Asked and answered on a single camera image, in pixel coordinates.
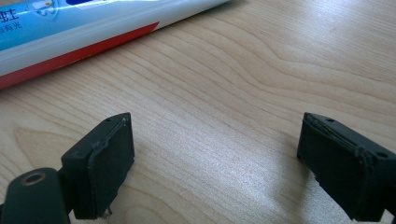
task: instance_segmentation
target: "black plastic part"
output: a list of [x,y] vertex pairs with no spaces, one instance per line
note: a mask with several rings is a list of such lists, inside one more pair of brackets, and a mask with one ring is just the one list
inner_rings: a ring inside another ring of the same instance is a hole
[[62,156],[64,175],[76,186],[78,219],[102,217],[134,163],[131,116],[102,121]]
[[69,223],[56,170],[42,168],[15,178],[8,186],[0,223]]
[[64,167],[14,179],[0,205],[0,224],[69,223],[102,217],[134,163],[131,115],[102,121],[62,156]]
[[379,221],[385,208],[395,215],[394,153],[334,119],[305,113],[297,156],[351,219]]

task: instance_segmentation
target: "wood grain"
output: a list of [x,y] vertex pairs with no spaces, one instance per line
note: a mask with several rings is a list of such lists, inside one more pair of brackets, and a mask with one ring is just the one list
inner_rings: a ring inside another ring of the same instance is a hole
[[0,201],[129,111],[135,164],[114,215],[73,223],[350,223],[295,157],[301,120],[332,117],[396,152],[395,11],[234,0],[1,90]]

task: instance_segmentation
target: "white tube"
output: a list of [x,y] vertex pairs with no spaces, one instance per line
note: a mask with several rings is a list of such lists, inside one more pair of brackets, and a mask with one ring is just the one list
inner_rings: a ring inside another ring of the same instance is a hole
[[27,0],[0,7],[0,89],[228,0]]

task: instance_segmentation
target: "light wood surface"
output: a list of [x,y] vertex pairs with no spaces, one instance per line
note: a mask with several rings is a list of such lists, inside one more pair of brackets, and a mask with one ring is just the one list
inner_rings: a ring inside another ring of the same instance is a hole
[[234,0],[1,90],[0,202],[131,112],[113,216],[73,223],[350,223],[296,159],[303,113],[396,152],[395,96],[396,1]]

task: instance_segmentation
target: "red stripe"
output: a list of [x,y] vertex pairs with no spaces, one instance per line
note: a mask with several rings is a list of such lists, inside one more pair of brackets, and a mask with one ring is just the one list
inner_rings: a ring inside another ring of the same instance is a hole
[[136,39],[139,36],[146,35],[152,32],[158,24],[158,22],[155,22],[151,25],[139,28],[137,30],[133,30],[123,35],[117,35],[107,40],[84,47],[82,49],[76,49],[64,55],[46,60],[42,63],[37,63],[29,67],[22,68],[21,70],[3,75],[0,77],[0,90],[5,87],[9,87],[19,82],[25,81],[29,78],[38,77],[40,75],[48,73],[49,71],[89,57],[106,49],[111,49],[129,40]]

